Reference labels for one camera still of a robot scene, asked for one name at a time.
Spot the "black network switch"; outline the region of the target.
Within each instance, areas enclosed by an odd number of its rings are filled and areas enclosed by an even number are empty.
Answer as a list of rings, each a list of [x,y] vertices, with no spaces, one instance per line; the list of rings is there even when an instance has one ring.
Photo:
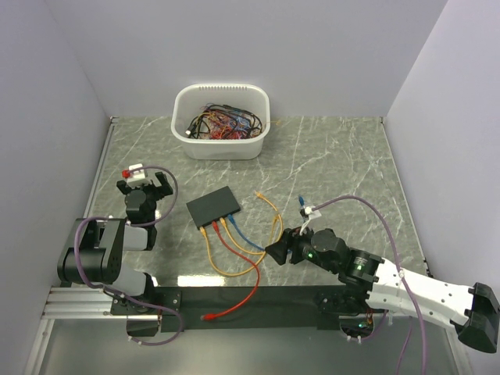
[[[228,186],[196,198],[188,202],[186,206],[198,229],[241,211],[237,199]]]

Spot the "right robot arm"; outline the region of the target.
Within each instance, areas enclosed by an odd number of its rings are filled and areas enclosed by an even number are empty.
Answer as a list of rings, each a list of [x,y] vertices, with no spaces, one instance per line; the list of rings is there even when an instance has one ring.
[[[288,228],[266,253],[278,265],[308,261],[337,276],[332,292],[321,292],[315,303],[322,313],[357,316],[386,310],[456,332],[465,346],[495,353],[498,347],[499,302],[482,283],[451,284],[401,269],[388,259],[348,246],[331,229]]]

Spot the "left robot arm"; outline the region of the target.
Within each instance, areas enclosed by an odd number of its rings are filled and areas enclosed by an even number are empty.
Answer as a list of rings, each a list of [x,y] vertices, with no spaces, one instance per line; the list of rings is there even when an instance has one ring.
[[[158,202],[177,199],[175,176],[159,166],[130,166],[116,187],[124,196],[124,218],[88,217],[75,221],[57,264],[64,283],[102,291],[140,314],[158,310],[152,276],[123,263],[124,252],[151,251],[157,237],[156,224],[168,216],[157,215]]]

